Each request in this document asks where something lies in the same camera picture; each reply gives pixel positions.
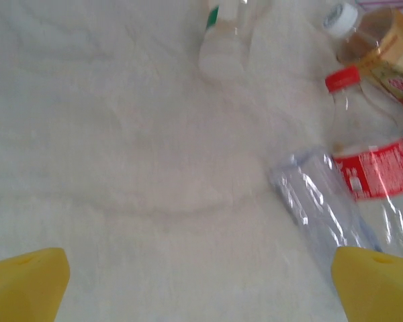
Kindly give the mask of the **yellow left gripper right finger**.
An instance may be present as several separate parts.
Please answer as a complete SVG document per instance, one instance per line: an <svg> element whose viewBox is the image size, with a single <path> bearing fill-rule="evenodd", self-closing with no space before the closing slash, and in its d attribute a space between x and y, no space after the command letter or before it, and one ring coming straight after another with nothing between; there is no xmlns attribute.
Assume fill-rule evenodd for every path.
<svg viewBox="0 0 403 322"><path fill-rule="evenodd" d="M332 280L348 321L403 321L403 258L340 247Z"/></svg>

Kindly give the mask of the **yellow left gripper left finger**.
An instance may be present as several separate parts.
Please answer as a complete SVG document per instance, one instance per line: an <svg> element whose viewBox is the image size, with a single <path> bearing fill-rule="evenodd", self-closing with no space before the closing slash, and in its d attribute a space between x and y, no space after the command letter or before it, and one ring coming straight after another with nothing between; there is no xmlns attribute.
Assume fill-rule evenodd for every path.
<svg viewBox="0 0 403 322"><path fill-rule="evenodd" d="M0 321L54 321L69 279L62 248L0 260Z"/></svg>

